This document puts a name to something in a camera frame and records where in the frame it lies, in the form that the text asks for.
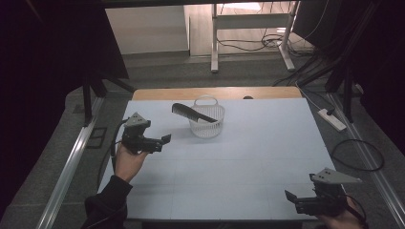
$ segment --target table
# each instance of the table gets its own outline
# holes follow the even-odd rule
[[[128,218],[314,219],[296,214],[284,190],[298,197],[314,197],[309,174],[334,166],[306,99],[299,94],[290,96],[298,89],[284,88],[288,98],[280,98],[278,94],[275,99],[241,99],[246,95],[258,96],[259,92],[265,97],[272,89],[197,89],[205,94],[213,93],[225,107],[224,128],[211,139],[193,136],[188,121],[171,114],[174,102],[192,105],[193,100],[173,100],[168,94],[178,99],[194,98],[187,93],[190,89],[136,92],[136,100],[129,101],[123,117],[139,112],[152,121],[145,136],[157,138],[172,134],[172,141],[163,146],[161,153],[148,156],[132,181],[135,188],[127,198]],[[144,100],[148,94],[154,100]],[[110,161],[99,190],[112,173]]]

